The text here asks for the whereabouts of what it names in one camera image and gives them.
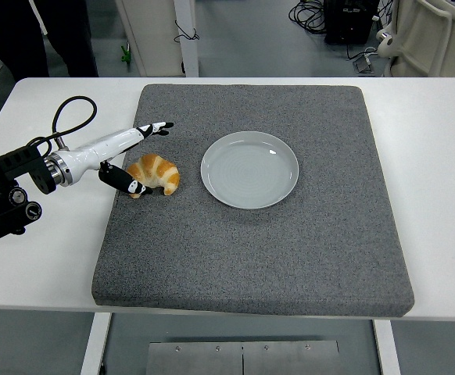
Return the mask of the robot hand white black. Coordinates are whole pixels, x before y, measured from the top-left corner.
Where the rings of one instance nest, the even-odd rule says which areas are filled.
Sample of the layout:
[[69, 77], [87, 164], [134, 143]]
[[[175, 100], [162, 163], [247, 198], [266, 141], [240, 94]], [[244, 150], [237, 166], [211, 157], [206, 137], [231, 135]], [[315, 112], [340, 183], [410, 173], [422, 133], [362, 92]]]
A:
[[72, 151], [58, 150], [47, 157], [59, 175], [55, 182], [64, 187], [77, 183], [88, 170], [97, 170], [99, 179], [110, 187], [129, 194], [148, 194], [149, 187], [136, 180], [125, 170], [109, 163], [114, 157], [128, 151], [150, 135], [167, 135], [171, 122], [151, 123], [141, 127], [120, 130], [82, 145]]

